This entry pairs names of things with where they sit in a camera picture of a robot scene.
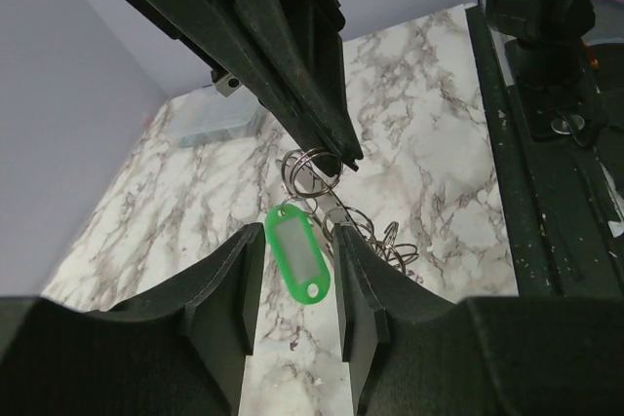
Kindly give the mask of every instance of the key tag label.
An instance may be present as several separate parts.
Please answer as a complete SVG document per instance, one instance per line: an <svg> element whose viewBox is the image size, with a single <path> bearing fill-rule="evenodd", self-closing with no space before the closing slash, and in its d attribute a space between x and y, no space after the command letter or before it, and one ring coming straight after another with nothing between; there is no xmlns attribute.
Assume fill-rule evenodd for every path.
<svg viewBox="0 0 624 416"><path fill-rule="evenodd" d="M332 277L308 216L298 207L284 204L268 212L264 227L294 300L305 305L321 302L330 290Z"/></svg>

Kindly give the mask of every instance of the key tag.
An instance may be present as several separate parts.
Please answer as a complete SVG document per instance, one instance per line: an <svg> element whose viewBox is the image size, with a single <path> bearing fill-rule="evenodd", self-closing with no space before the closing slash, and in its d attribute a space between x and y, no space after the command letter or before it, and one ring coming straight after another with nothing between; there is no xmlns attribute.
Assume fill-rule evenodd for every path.
<svg viewBox="0 0 624 416"><path fill-rule="evenodd" d="M332 277L308 216L294 205L279 205L268 212L264 226L291 296L305 305L321 302Z"/></svg>

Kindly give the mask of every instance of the screw hole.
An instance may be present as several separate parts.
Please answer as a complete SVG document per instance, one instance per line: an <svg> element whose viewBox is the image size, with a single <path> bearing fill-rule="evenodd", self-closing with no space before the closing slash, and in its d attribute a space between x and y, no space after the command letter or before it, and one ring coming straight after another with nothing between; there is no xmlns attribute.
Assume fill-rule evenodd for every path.
<svg viewBox="0 0 624 416"><path fill-rule="evenodd" d="M308 286L308 296L314 298L318 295L319 295L319 287L316 286L314 283L310 284Z"/></svg>

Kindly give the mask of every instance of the white object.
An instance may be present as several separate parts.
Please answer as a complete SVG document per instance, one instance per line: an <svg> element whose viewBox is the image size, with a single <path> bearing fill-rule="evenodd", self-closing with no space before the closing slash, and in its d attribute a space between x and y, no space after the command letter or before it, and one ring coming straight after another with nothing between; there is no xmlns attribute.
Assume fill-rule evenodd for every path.
<svg viewBox="0 0 624 416"><path fill-rule="evenodd" d="M181 148L255 136L266 109L247 88L230 97L215 87L190 93L165 128L169 139Z"/></svg>

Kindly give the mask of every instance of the marble tabletop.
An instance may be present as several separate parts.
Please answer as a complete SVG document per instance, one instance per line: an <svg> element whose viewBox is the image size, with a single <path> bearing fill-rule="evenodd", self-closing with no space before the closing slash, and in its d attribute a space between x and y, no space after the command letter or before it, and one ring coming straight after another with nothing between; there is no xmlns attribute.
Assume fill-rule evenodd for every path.
<svg viewBox="0 0 624 416"><path fill-rule="evenodd" d="M336 193L375 225L400 222L421 256L409 276L451 301L516 294L465 6L344 45L349 112L364 150ZM106 310L212 252L284 200L275 161L295 148L269 116L256 138L192 149L167 103L121 168L44 295ZM267 249L240 415L352 413L334 291L294 302Z"/></svg>

